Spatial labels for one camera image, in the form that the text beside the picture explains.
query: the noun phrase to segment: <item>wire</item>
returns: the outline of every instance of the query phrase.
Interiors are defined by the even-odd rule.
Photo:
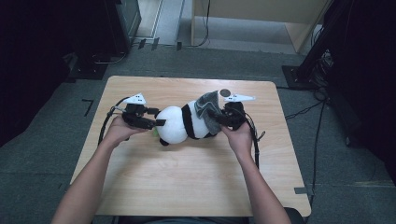
[[[119,62],[120,62],[123,58],[125,58],[125,56],[126,56],[126,53],[125,53],[125,52],[122,52],[121,54],[122,54],[121,58],[119,58],[118,60],[113,61],[113,62],[104,62],[104,63],[102,63],[102,62],[96,62],[96,61],[93,61],[93,62],[94,62],[94,63],[98,63],[98,64],[113,64],[113,63],[119,63]]]
[[[208,24],[209,23],[209,11],[210,11],[210,0],[207,3],[206,22],[205,22],[205,19],[203,17],[204,27],[206,29],[206,35],[204,37],[204,40],[201,42],[201,44],[192,46],[194,48],[201,47],[209,39],[209,24]]]
[[[311,105],[311,106],[309,106],[309,107],[307,107],[307,108],[305,108],[305,109],[302,109],[302,110],[300,110],[299,112],[297,112],[297,113],[295,113],[295,114],[287,115],[287,116],[285,117],[285,119],[294,119],[295,117],[297,117],[297,116],[299,116],[299,115],[306,114],[309,110],[311,110],[312,108],[314,108],[314,107],[317,106],[317,105],[320,105],[321,103],[323,103],[323,101],[320,101],[320,102],[317,103],[317,104],[314,104],[314,105]]]
[[[327,87],[328,81],[325,77],[329,74],[331,68],[332,55],[329,50],[326,49],[321,58],[315,60],[314,69],[310,78],[311,82],[319,88]]]
[[[315,198],[315,190],[316,190],[316,184],[317,184],[317,160],[318,160],[318,138],[319,138],[319,131],[320,131],[320,126],[321,126],[321,121],[323,117],[323,110],[324,106],[326,105],[326,101],[322,101],[322,108],[320,109],[320,116],[319,116],[319,122],[318,122],[318,127],[317,127],[317,133],[315,135],[315,144],[314,144],[314,173],[312,176],[312,195],[309,198],[309,205],[312,208],[312,204],[314,202]]]
[[[241,113],[239,110],[232,108],[230,106],[225,105],[224,108],[228,108],[233,110],[234,112],[238,113],[240,116],[244,117],[246,119],[247,125],[250,129],[250,133],[251,133],[251,138],[253,141],[253,146],[254,146],[254,161],[256,163],[257,169],[260,169],[260,162],[259,162],[259,158],[260,158],[260,149],[259,149],[259,141],[264,137],[265,135],[265,131],[262,132],[262,134],[260,135],[260,137],[257,137],[257,129],[256,126],[254,125],[253,122],[253,118],[245,112],[245,114]]]
[[[320,29],[317,31],[315,36],[314,36],[315,30],[312,31],[312,33],[311,33],[311,47],[315,44],[315,42],[317,42],[317,37],[322,33],[322,31],[323,31],[323,26],[320,27]]]
[[[121,100],[119,100],[115,105],[111,106],[110,110],[107,112],[107,116],[106,116],[106,118],[105,118],[105,121],[103,122],[102,129],[100,130],[100,133],[99,133],[98,146],[99,146],[99,144],[100,144],[100,143],[102,142],[102,140],[103,140],[103,136],[104,136],[104,134],[105,134],[106,125],[107,125],[108,120],[109,120],[110,117],[113,115],[114,110],[116,110],[116,107],[119,106],[120,103],[122,103],[122,101],[124,101],[124,100],[126,100],[126,99],[128,99],[128,97],[124,97],[124,98],[122,98]]]

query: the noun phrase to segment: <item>panda plush toy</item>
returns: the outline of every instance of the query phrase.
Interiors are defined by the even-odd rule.
[[[166,107],[156,115],[156,119],[166,120],[163,126],[156,127],[160,143],[168,146],[181,143],[188,137],[201,139],[215,136],[220,132],[220,127],[215,121],[210,121],[208,113],[221,113],[217,91],[209,92],[181,108],[174,105]]]

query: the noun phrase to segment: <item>finger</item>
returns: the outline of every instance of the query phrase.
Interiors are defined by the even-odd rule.
[[[120,115],[117,115],[117,116],[111,121],[111,124],[110,124],[110,125],[112,125],[112,124],[114,124],[114,125],[120,125],[120,124],[123,124],[123,123],[124,123],[123,118],[122,118]]]
[[[228,135],[232,131],[228,127],[226,127],[224,125],[220,125],[220,128],[226,135]]]

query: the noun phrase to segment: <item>wooden table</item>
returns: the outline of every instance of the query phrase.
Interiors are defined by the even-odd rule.
[[[169,105],[182,107],[207,92],[221,89],[256,96],[256,101],[244,102],[244,107],[258,131],[266,131],[259,142],[261,173],[284,206],[309,216],[307,195],[295,193],[295,188],[303,188],[304,182],[272,82],[111,77],[72,181],[96,150],[106,113],[119,99],[142,92],[147,107],[164,109]],[[163,147],[154,131],[149,131],[132,136],[114,150],[97,215],[250,217],[252,212],[241,168],[223,133]]]
[[[194,45],[195,16],[206,17],[208,1],[193,0],[192,45]],[[212,0],[209,17],[285,22],[294,49],[296,52],[301,52],[331,2],[332,0]]]

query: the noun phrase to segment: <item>table top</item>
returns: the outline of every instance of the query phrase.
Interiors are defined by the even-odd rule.
[[[276,86],[266,81],[111,77],[72,182],[96,150],[106,113],[123,97],[141,92],[146,107],[165,109],[170,105],[182,107],[207,92],[221,89],[256,96],[255,101],[243,104],[258,133],[266,131],[259,142],[262,176],[283,206],[309,216],[307,195],[295,192],[295,188],[304,187],[304,182]],[[220,97],[220,108],[223,105]],[[145,118],[154,119],[151,115]],[[164,147],[159,136],[148,131],[132,136],[113,151],[97,215],[251,217],[252,211],[242,170],[224,133],[200,140],[188,138]]]

